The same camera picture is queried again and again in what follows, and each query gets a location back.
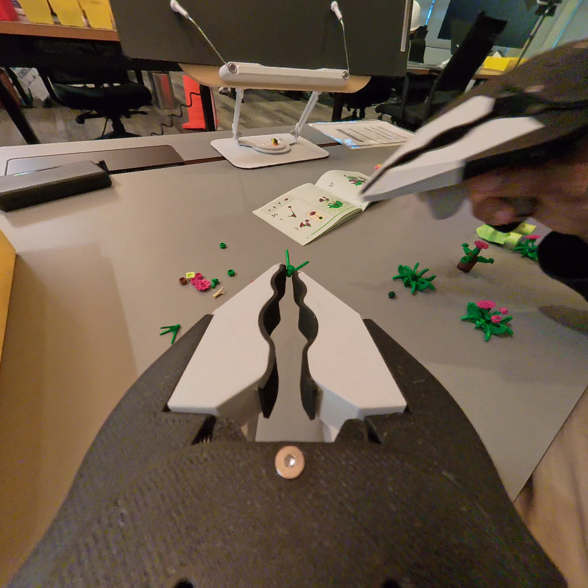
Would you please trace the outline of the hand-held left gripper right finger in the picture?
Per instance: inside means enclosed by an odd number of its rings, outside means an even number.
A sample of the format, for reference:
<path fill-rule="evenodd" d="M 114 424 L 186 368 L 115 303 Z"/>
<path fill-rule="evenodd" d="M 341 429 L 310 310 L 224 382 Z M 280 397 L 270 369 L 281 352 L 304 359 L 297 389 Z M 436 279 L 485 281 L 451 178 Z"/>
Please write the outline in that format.
<path fill-rule="evenodd" d="M 300 397 L 324 442 L 349 420 L 403 413 L 407 402 L 361 315 L 303 272 L 292 274 L 292 286 L 306 340 Z"/>

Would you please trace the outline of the metal trash can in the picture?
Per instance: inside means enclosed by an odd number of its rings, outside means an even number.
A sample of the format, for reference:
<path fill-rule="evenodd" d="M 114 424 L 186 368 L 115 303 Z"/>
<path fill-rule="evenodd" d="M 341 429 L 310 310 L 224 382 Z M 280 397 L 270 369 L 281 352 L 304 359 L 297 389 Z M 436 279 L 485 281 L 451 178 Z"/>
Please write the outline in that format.
<path fill-rule="evenodd" d="M 149 72 L 156 106 L 161 110 L 173 110 L 176 107 L 175 94 L 169 72 Z"/>

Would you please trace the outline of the green leafy toy plant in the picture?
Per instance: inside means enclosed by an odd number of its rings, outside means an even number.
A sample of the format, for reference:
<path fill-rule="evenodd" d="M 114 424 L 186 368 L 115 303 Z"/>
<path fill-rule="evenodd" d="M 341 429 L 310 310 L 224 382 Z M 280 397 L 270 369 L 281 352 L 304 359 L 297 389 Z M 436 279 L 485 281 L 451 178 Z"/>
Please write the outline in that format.
<path fill-rule="evenodd" d="M 410 289 L 413 295 L 417 292 L 435 291 L 433 281 L 436 275 L 428 275 L 429 268 L 420 269 L 419 267 L 419 263 L 416 263 L 414 267 L 400 264 L 392 280 L 400 281 L 404 287 Z"/>

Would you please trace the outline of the green toy plant pink flowers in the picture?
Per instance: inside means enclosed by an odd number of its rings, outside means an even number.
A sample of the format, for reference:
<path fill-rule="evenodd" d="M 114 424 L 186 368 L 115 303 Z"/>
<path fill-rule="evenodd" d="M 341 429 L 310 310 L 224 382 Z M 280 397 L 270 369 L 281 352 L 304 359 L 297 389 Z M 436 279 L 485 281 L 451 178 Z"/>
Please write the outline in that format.
<path fill-rule="evenodd" d="M 513 252 L 518 253 L 523 258 L 537 262 L 539 247 L 536 245 L 536 241 L 539 238 L 540 235 L 536 234 L 522 236 L 514 246 Z"/>
<path fill-rule="evenodd" d="M 511 337 L 513 335 L 512 316 L 508 308 L 499 306 L 492 300 L 467 303 L 466 314 L 460 320 L 471 323 L 483 334 L 486 342 L 494 336 Z"/>

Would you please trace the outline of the orange container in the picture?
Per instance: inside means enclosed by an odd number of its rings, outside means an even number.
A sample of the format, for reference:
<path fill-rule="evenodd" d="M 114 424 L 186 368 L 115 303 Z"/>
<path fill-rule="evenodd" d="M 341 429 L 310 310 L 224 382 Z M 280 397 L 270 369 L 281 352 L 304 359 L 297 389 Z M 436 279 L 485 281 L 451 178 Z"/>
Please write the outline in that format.
<path fill-rule="evenodd" d="M 187 105 L 187 121 L 182 127 L 186 130 L 205 130 L 200 84 L 187 75 L 183 75 L 182 81 Z"/>

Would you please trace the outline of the wooden workbench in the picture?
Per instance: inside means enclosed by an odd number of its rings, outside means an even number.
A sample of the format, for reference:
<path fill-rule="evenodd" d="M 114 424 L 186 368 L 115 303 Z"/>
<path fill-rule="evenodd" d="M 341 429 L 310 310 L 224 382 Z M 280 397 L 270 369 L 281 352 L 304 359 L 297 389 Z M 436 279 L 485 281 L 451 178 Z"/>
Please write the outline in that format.
<path fill-rule="evenodd" d="M 19 21 L 1 21 L 1 34 L 74 40 L 102 40 L 109 42 L 117 42 L 119 40 L 118 34 L 114 30 L 55 24 L 34 24 Z"/>

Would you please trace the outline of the open instruction booklet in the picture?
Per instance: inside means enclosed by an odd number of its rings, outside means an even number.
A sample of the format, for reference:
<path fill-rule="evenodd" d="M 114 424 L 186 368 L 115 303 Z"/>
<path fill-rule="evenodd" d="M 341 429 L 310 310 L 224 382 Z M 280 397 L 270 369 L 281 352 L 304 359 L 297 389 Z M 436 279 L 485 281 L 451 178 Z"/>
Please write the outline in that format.
<path fill-rule="evenodd" d="M 253 214 L 304 246 L 368 207 L 360 194 L 368 179 L 361 172 L 329 171 L 316 183 L 296 187 Z"/>

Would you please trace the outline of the printed paper sheet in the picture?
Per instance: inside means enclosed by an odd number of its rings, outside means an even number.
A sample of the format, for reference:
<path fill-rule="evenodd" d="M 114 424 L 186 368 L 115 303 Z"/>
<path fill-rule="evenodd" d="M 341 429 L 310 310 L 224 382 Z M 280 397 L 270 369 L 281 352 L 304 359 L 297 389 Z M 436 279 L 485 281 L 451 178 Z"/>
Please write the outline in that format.
<path fill-rule="evenodd" d="M 399 146 L 413 132 L 380 120 L 317 122 L 310 127 L 350 149 Z"/>

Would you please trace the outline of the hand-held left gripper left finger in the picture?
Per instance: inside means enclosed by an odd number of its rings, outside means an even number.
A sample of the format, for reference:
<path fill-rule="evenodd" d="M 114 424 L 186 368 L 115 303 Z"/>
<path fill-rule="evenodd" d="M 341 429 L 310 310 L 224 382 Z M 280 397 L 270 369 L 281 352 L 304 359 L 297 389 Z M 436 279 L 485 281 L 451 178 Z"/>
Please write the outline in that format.
<path fill-rule="evenodd" d="M 279 387 L 271 335 L 281 320 L 282 265 L 270 267 L 212 315 L 167 406 L 231 419 L 254 441 Z"/>

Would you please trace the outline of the toy cactus pink flower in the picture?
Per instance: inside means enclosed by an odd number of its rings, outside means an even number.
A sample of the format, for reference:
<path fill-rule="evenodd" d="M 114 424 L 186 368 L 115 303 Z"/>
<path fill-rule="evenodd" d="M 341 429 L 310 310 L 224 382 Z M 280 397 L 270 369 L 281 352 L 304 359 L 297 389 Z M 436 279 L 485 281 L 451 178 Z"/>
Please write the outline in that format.
<path fill-rule="evenodd" d="M 457 268 L 464 272 L 469 273 L 477 263 L 494 264 L 493 258 L 487 258 L 481 255 L 481 251 L 485 251 L 489 248 L 489 244 L 483 240 L 474 241 L 474 247 L 471 248 L 468 243 L 462 243 L 463 256 L 457 265 Z"/>

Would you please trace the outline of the lime green toy pot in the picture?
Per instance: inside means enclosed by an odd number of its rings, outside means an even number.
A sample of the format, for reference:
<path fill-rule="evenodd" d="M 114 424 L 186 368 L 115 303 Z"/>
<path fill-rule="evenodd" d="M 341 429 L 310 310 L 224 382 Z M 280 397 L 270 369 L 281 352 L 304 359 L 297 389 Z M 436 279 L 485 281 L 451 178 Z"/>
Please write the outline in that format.
<path fill-rule="evenodd" d="M 487 241 L 488 243 L 514 249 L 520 239 L 532 235 L 535 229 L 535 225 L 523 222 L 516 225 L 509 232 L 502 232 L 488 224 L 484 224 L 476 229 L 476 234 L 481 240 Z"/>

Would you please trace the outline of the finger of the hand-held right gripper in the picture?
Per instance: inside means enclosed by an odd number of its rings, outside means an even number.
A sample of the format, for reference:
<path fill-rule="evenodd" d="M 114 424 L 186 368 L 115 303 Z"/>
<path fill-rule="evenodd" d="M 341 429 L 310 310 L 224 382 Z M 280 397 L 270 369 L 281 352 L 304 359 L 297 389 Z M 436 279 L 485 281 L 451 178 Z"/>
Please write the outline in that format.
<path fill-rule="evenodd" d="M 388 158 L 374 178 L 383 174 L 387 168 L 402 165 L 424 152 L 442 148 L 458 139 L 474 127 L 489 120 L 497 119 L 496 99 L 487 95 L 467 98 L 444 114 L 431 120 L 420 128 L 401 148 Z M 475 156 L 465 166 L 463 178 L 472 178 L 497 167 L 496 155 L 488 151 Z"/>
<path fill-rule="evenodd" d="M 362 199 L 379 201 L 456 185 L 463 178 L 466 164 L 475 156 L 541 128 L 543 124 L 533 117 L 489 120 L 454 143 L 387 168 L 365 186 Z"/>

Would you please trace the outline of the black office chair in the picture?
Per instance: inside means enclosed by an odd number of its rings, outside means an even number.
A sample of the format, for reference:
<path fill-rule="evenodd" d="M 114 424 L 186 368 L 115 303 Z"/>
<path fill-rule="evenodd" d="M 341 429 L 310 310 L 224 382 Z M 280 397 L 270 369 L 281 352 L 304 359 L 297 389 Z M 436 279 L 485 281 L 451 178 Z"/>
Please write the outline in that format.
<path fill-rule="evenodd" d="M 76 122 L 103 118 L 112 131 L 101 138 L 131 138 L 122 118 L 145 115 L 152 94 L 143 82 L 131 81 L 128 60 L 119 45 L 98 40 L 55 40 L 46 49 L 50 66 L 40 70 L 50 98 L 57 104 L 81 111 Z"/>
<path fill-rule="evenodd" d="M 466 91 L 469 82 L 488 57 L 495 41 L 503 33 L 506 24 L 504 20 L 494 19 L 480 12 L 448 64 L 435 78 L 426 99 L 418 104 L 408 103 L 411 77 L 407 72 L 401 102 L 378 105 L 375 108 L 378 119 L 382 120 L 387 115 L 393 124 L 403 129 L 415 131 L 420 128 Z"/>

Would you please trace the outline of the black monitor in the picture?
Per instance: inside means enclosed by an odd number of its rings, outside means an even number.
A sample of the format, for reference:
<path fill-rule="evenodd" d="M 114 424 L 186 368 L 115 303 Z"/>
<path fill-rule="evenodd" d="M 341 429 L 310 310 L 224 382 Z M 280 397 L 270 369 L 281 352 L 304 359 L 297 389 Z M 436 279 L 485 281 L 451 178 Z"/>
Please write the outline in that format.
<path fill-rule="evenodd" d="M 331 1 L 180 1 L 227 61 L 292 68 L 346 66 Z M 402 77 L 408 62 L 406 1 L 338 1 L 350 73 Z M 195 26 L 169 1 L 110 1 L 130 58 L 221 66 Z"/>

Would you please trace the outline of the black flat case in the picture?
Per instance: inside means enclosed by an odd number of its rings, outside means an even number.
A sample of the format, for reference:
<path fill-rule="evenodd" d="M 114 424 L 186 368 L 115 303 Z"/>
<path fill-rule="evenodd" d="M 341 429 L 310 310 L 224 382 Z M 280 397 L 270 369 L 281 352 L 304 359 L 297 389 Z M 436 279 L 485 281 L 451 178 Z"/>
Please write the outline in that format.
<path fill-rule="evenodd" d="M 103 166 L 79 161 L 1 177 L 1 212 L 14 212 L 112 186 Z"/>

